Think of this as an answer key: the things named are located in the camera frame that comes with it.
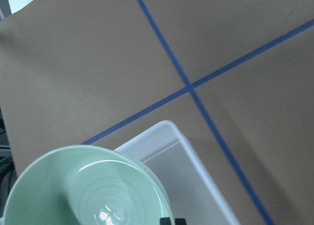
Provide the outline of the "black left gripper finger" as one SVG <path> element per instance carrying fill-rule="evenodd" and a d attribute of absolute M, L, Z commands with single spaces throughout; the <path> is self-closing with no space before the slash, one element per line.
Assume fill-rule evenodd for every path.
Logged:
<path fill-rule="evenodd" d="M 184 218 L 175 218 L 171 220 L 169 217 L 163 217 L 159 220 L 160 225 L 186 225 L 186 220 Z"/>

